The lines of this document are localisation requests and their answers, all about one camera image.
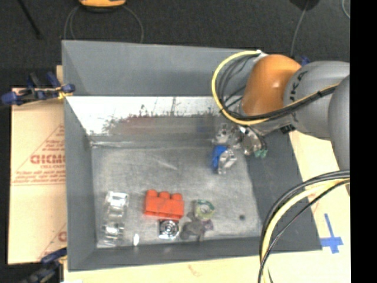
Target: metal object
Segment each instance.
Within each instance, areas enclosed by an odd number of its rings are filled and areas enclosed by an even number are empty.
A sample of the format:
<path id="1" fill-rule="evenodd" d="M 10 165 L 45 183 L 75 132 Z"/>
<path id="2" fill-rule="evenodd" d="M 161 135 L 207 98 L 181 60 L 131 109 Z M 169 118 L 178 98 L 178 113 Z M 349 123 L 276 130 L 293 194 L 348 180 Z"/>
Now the metal object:
<path id="1" fill-rule="evenodd" d="M 123 240 L 124 218 L 129 203 L 126 193 L 109 191 L 104 203 L 101 226 L 101 241 L 108 246 L 117 246 Z"/>
<path id="2" fill-rule="evenodd" d="M 243 153 L 245 155 L 251 155 L 253 152 L 262 149 L 263 145 L 260 141 L 260 136 L 258 136 L 253 129 L 249 127 L 240 127 L 240 131 L 243 134 L 241 148 L 243 149 Z"/>
<path id="3" fill-rule="evenodd" d="M 236 124 L 222 123 L 221 127 L 217 131 L 212 144 L 215 146 L 228 146 L 232 148 L 239 147 L 241 141 L 240 131 Z"/>
<path id="4" fill-rule="evenodd" d="M 161 220 L 158 237 L 164 240 L 174 240 L 179 234 L 178 222 L 173 220 Z"/>
<path id="5" fill-rule="evenodd" d="M 226 169 L 230 168 L 235 163 L 237 157 L 234 155 L 232 149 L 225 150 L 220 156 L 217 166 L 218 174 L 225 174 Z"/>
<path id="6" fill-rule="evenodd" d="M 208 220 L 214 214 L 214 205 L 208 200 L 197 200 L 194 208 L 195 218 L 199 220 Z"/>

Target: black cable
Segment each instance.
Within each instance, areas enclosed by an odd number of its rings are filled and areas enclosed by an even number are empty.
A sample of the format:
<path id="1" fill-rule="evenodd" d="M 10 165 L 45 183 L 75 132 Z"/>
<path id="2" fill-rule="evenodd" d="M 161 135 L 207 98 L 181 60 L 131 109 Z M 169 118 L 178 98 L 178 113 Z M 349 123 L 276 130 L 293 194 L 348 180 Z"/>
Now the black cable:
<path id="1" fill-rule="evenodd" d="M 322 98 L 324 96 L 328 96 L 329 94 L 332 94 L 335 89 L 336 89 L 336 85 L 335 86 L 332 86 L 332 87 L 329 87 L 325 90 L 322 90 L 322 91 L 317 91 L 316 93 L 312 94 L 311 96 L 308 96 L 306 97 L 305 99 L 301 100 L 301 101 L 297 101 L 289 106 L 286 106 L 284 108 L 281 108 L 281 109 L 278 109 L 278 110 L 275 110 L 275 111 L 271 111 L 271 112 L 268 112 L 268 113 L 264 113 L 264 114 L 259 114 L 257 116 L 246 116 L 246 117 L 238 117 L 237 119 L 239 120 L 262 120 L 262 119 L 266 119 L 266 121 L 270 121 L 270 120 L 275 120 L 275 119 L 279 119 L 279 118 L 282 118 L 316 100 L 318 100 L 319 98 Z M 223 106 L 223 110 L 229 112 L 229 110 Z"/>
<path id="2" fill-rule="evenodd" d="M 227 97 L 227 99 L 226 100 L 224 100 L 224 105 L 233 97 L 233 96 L 235 96 L 237 93 L 239 93 L 239 92 L 241 92 L 242 90 L 244 90 L 246 88 L 246 85 L 244 85 L 244 86 L 242 86 L 242 87 L 240 87 L 240 88 L 238 88 L 237 90 L 235 90 L 234 92 L 232 92 L 231 94 L 229 94 L 229 96 Z"/>
<path id="3" fill-rule="evenodd" d="M 292 39 L 292 45 L 290 47 L 290 57 L 293 58 L 293 49 L 295 47 L 295 42 L 296 42 L 296 37 L 297 37 L 297 32 L 299 31 L 299 28 L 300 28 L 300 25 L 301 25 L 301 22 L 302 22 L 302 19 L 304 17 L 304 14 L 306 12 L 306 9 L 307 9 L 307 6 L 309 5 L 309 1 L 310 0 L 307 0 L 306 1 L 306 4 L 305 4 L 305 7 L 301 13 L 301 16 L 300 16 L 300 19 L 299 19 L 299 22 L 297 23 L 297 26 L 296 26 L 296 30 L 295 30 L 295 34 L 293 36 L 293 39 Z"/>
<path id="4" fill-rule="evenodd" d="M 328 190 L 322 192 L 319 196 L 315 197 L 311 202 L 309 202 L 304 208 L 302 208 L 297 214 L 296 216 L 289 222 L 287 223 L 287 225 L 274 237 L 274 239 L 271 241 L 271 244 L 269 246 L 269 248 L 267 249 L 261 263 L 260 263 L 260 268 L 259 268 L 259 273 L 258 273 L 258 283 L 261 283 L 262 282 L 262 275 L 263 275 L 263 270 L 264 270 L 264 267 L 266 265 L 266 262 L 267 262 L 267 259 L 268 257 L 270 256 L 271 252 L 272 252 L 272 249 L 273 247 L 276 245 L 276 242 L 280 239 L 280 237 L 283 235 L 284 231 L 293 223 L 295 222 L 298 217 L 303 213 L 305 212 L 307 209 L 309 209 L 312 205 L 314 205 L 314 203 L 316 203 L 317 201 L 319 201 L 321 198 L 323 198 L 325 195 L 327 195 L 328 193 L 330 193 L 332 190 L 336 189 L 337 187 L 339 186 L 342 186 L 342 185 L 345 185 L 349 183 L 349 180 L 346 180 L 344 182 L 340 182 L 338 183 L 337 185 L 334 185 L 332 187 L 330 187 Z"/>
<path id="5" fill-rule="evenodd" d="M 17 0 L 17 1 L 18 1 L 19 6 L 22 8 L 25 16 L 28 18 L 28 21 L 31 24 L 31 27 L 33 27 L 36 38 L 39 39 L 39 40 L 43 40 L 43 38 L 44 38 L 43 34 L 41 33 L 41 31 L 37 27 L 36 23 L 34 22 L 32 16 L 30 15 L 30 13 L 28 11 L 28 8 L 26 7 L 26 5 L 24 4 L 24 2 L 22 0 Z"/>
<path id="6" fill-rule="evenodd" d="M 224 95 L 225 95 L 225 89 L 226 87 L 228 86 L 228 83 L 229 81 L 238 73 L 240 73 L 242 71 L 242 69 L 244 69 L 244 67 L 246 66 L 248 60 L 252 59 L 252 58 L 256 58 L 258 57 L 260 54 L 256 54 L 256 55 L 245 55 L 241 58 L 239 58 L 238 60 L 236 60 L 235 62 L 233 62 L 228 68 L 226 68 L 226 70 L 224 71 L 224 74 L 222 75 L 221 77 L 221 80 L 220 80 L 220 83 L 219 83 L 219 98 L 221 100 L 224 99 Z M 238 70 L 236 72 L 234 72 L 234 70 L 241 64 L 242 66 L 240 68 L 238 68 Z"/>
<path id="7" fill-rule="evenodd" d="M 299 185 L 296 185 L 289 189 L 287 192 L 285 192 L 281 197 L 275 201 L 274 205 L 271 207 L 269 213 L 264 219 L 264 224 L 262 227 L 262 237 L 266 233 L 266 229 L 268 225 L 270 224 L 270 221 L 272 220 L 272 217 L 275 215 L 276 211 L 281 208 L 282 205 L 284 205 L 290 198 L 292 198 L 294 195 L 299 193 L 302 189 L 313 185 L 317 182 L 322 182 L 326 180 L 333 180 L 333 179 L 344 179 L 344 178 L 349 178 L 350 177 L 350 171 L 349 170 L 343 170 L 343 171 L 334 171 L 334 172 L 329 172 L 325 173 L 316 177 L 313 177 L 304 183 L 300 183 Z M 259 248 L 259 255 L 262 253 L 262 243 L 260 244 Z"/>
<path id="8" fill-rule="evenodd" d="M 73 7 L 73 9 L 69 12 L 69 14 L 68 14 L 68 16 L 67 16 L 67 18 L 65 20 L 64 29 L 63 29 L 63 39 L 64 40 L 67 39 L 67 29 L 68 29 L 68 27 L 70 29 L 70 34 L 72 36 L 72 39 L 74 39 L 74 40 L 76 39 L 76 36 L 75 36 L 75 34 L 73 32 L 73 23 L 72 22 L 73 22 L 73 18 L 75 16 L 76 12 L 78 11 L 79 7 L 80 7 L 80 5 Z M 140 35 L 140 42 L 139 43 L 143 43 L 143 41 L 144 41 L 144 27 L 143 27 L 143 23 L 141 22 L 141 20 L 135 14 L 134 11 L 132 11 L 130 8 L 128 8 L 125 5 L 122 5 L 122 7 L 126 11 L 128 11 L 135 18 L 135 20 L 137 21 L 137 23 L 139 24 L 140 33 L 141 33 L 141 35 Z"/>
<path id="9" fill-rule="evenodd" d="M 257 55 L 247 55 L 247 56 L 243 56 L 241 57 L 239 60 L 233 62 L 230 66 L 228 66 L 223 75 L 219 78 L 219 81 L 217 81 L 216 83 L 216 94 L 223 106 L 223 108 L 220 110 L 220 112 L 223 112 L 223 111 L 226 111 L 228 112 L 230 115 L 232 115 L 233 117 L 239 119 L 239 120 L 246 120 L 246 121 L 253 121 L 253 120 L 265 120 L 265 121 L 270 121 L 270 120 L 276 120 L 276 119 L 280 119 L 284 116 L 287 116 L 291 113 L 293 113 L 294 111 L 324 97 L 324 96 L 328 96 L 330 94 L 332 94 L 335 89 L 336 89 L 336 85 L 332 86 L 332 87 L 328 87 L 324 90 L 319 90 L 317 91 L 316 93 L 313 93 L 312 95 L 310 96 L 307 96 L 306 98 L 304 98 L 303 100 L 299 100 L 295 103 L 292 103 L 290 104 L 289 106 L 286 106 L 286 107 L 283 107 L 283 108 L 280 108 L 278 110 L 275 110 L 275 111 L 271 111 L 271 112 L 268 112 L 268 113 L 264 113 L 264 114 L 259 114 L 259 115 L 256 115 L 256 116 L 242 116 L 241 114 L 237 113 L 237 112 L 234 112 L 234 111 L 231 111 L 229 110 L 229 106 L 225 106 L 224 102 L 225 101 L 228 101 L 232 96 L 228 97 L 226 100 L 224 99 L 224 93 L 225 93 L 225 89 L 230 81 L 230 79 L 232 77 L 234 77 L 235 74 L 239 73 L 243 68 L 244 66 L 246 65 L 247 61 L 253 57 L 257 57 L 259 54 Z M 242 62 L 243 65 L 241 68 L 239 68 L 237 71 L 235 71 L 235 69 L 239 66 L 239 64 L 241 64 Z"/>

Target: black floor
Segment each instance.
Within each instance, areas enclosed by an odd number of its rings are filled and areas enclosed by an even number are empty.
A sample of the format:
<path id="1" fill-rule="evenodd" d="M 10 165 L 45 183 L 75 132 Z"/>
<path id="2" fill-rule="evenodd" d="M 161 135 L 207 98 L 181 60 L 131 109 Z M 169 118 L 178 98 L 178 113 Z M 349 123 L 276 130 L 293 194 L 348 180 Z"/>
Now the black floor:
<path id="1" fill-rule="evenodd" d="M 77 0 L 23 1 L 44 39 L 36 38 L 17 0 L 0 0 L 0 94 L 25 85 L 31 71 L 54 70 L 61 63 L 62 38 L 141 39 L 141 27 L 126 9 L 98 14 L 79 8 L 70 25 L 67 17 Z M 350 61 L 350 0 L 129 0 L 126 7 L 142 23 L 144 43 L 258 48 L 304 55 L 311 61 Z M 0 282 L 6 283 L 31 269 L 5 266 L 10 139 L 6 107 L 0 109 L 0 126 Z"/>

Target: cardboard sheet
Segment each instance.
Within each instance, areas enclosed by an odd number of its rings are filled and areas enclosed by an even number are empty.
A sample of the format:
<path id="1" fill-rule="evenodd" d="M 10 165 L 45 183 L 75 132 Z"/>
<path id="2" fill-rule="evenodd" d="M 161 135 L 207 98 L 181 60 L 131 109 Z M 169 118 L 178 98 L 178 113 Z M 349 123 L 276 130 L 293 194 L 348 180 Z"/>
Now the cardboard sheet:
<path id="1" fill-rule="evenodd" d="M 8 263 L 65 247 L 66 211 L 62 100 L 12 106 Z"/>

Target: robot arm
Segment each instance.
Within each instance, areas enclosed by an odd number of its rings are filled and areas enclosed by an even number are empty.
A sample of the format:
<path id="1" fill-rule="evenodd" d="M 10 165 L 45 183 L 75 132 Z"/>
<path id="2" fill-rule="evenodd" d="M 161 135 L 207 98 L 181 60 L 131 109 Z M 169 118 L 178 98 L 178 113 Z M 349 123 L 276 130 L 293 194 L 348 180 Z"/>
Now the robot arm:
<path id="1" fill-rule="evenodd" d="M 253 66 L 238 106 L 223 114 L 249 132 L 241 138 L 249 148 L 260 150 L 263 136 L 291 126 L 330 140 L 340 169 L 349 170 L 349 72 L 347 62 L 301 66 L 284 55 L 265 55 Z"/>

